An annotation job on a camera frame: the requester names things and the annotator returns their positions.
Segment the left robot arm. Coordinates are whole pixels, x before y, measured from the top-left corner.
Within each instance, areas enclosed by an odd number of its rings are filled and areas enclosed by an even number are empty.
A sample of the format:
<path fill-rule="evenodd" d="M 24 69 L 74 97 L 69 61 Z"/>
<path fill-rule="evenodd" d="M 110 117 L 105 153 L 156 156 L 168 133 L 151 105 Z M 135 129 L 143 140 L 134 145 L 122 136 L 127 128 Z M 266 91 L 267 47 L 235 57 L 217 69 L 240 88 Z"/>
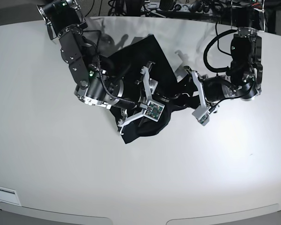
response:
<path fill-rule="evenodd" d="M 196 75 L 185 67 L 186 77 L 163 91 L 160 98 L 179 108 L 191 107 L 198 117 L 214 113 L 225 100 L 253 100 L 261 94 L 263 66 L 261 64 L 262 38 L 265 29 L 265 2 L 263 0 L 196 0 L 189 6 L 190 13 L 211 12 L 216 24 L 231 25 L 229 30 L 216 33 L 203 52 L 206 68 L 214 77 Z M 227 35 L 233 35 L 230 52 L 232 61 L 226 67 L 213 67 L 208 53 L 213 45 Z"/>

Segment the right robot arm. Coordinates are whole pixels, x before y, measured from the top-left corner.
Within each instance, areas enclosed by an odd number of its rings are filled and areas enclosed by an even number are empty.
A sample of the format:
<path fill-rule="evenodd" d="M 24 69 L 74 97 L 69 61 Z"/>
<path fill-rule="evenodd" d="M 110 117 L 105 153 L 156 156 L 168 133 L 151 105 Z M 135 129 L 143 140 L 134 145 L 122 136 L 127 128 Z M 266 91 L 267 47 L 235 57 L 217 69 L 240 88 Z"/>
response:
<path fill-rule="evenodd" d="M 61 57 L 76 83 L 74 94 L 81 102 L 107 110 L 120 109 L 117 126 L 121 135 L 127 125 L 138 119 L 160 119 L 164 105 L 153 100 L 158 82 L 149 75 L 154 62 L 148 61 L 141 68 L 139 79 L 126 82 L 124 76 L 131 64 L 116 72 L 112 61 L 100 54 L 99 42 L 84 36 L 89 30 L 77 1 L 53 0 L 37 5 L 37 9 L 50 40 L 59 40 Z"/>

